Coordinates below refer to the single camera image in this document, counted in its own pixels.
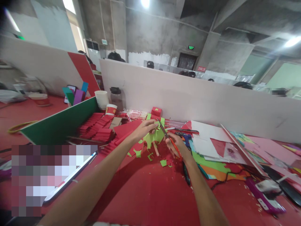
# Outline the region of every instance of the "paper cup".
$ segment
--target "paper cup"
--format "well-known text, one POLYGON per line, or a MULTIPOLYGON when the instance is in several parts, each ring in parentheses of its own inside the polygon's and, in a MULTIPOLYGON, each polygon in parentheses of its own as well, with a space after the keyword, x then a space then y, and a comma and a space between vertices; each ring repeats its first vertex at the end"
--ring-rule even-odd
POLYGON ((31 94, 28 97, 34 100, 39 107, 47 107, 51 105, 47 94, 31 94))
POLYGON ((98 91, 95 91, 94 93, 95 93, 98 107, 101 110, 106 110, 107 104, 109 103, 108 92, 98 90, 98 91))
POLYGON ((116 109, 116 105, 107 104, 106 115, 115 115, 116 109))

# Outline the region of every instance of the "water bottle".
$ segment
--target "water bottle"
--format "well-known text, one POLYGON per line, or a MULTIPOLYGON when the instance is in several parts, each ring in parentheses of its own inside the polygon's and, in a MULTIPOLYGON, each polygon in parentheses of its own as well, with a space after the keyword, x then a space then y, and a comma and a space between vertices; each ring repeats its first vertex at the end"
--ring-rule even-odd
POLYGON ((121 90, 118 87, 111 87, 110 91, 112 104, 117 106, 118 111, 123 111, 121 90))

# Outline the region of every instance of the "red box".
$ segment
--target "red box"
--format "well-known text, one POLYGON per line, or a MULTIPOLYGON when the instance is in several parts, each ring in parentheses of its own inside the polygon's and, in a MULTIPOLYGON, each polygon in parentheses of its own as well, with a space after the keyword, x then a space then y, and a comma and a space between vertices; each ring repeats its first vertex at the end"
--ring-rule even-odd
POLYGON ((153 109, 151 110, 151 114, 158 116, 158 117, 161 117, 161 112, 162 112, 162 109, 157 108, 157 107, 153 107, 153 109))

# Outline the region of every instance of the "red tabletop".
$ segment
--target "red tabletop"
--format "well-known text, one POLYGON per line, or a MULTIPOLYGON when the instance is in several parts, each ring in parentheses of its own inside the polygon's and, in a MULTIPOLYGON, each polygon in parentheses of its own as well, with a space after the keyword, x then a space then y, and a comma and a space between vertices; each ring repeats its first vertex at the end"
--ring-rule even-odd
MULTIPOLYGON (((27 121, 40 120, 66 108, 62 98, 50 97, 50 107, 37 107, 27 100, 0 109, 0 149, 12 144, 26 144, 22 135, 10 135, 8 128, 27 121)), ((162 167, 148 158, 126 157, 105 193, 89 216, 91 221, 103 221, 127 225, 199 225, 198 211, 193 190, 188 187, 183 175, 173 168, 162 167)), ((97 155, 76 178, 80 180, 104 157, 97 155)), ((209 186, 217 181, 208 180, 209 186)), ((53 202, 60 199, 75 183, 72 182, 53 202)), ((226 217, 234 225, 300 225, 301 211, 284 197, 277 201, 287 210, 279 219, 267 214, 259 202, 245 187, 244 181, 231 180, 217 186, 214 191, 226 217)), ((0 183, 0 208, 11 209, 11 180, 0 183)), ((45 214, 53 203, 42 207, 45 214)))

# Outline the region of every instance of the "purple paper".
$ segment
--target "purple paper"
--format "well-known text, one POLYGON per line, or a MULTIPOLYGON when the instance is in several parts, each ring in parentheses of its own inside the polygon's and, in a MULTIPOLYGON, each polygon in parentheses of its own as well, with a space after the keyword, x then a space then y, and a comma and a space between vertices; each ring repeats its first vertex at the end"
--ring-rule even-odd
POLYGON ((83 96, 84 96, 85 92, 77 89, 75 91, 75 96, 74 96, 74 102, 73 105, 79 104, 80 102, 82 102, 83 96))

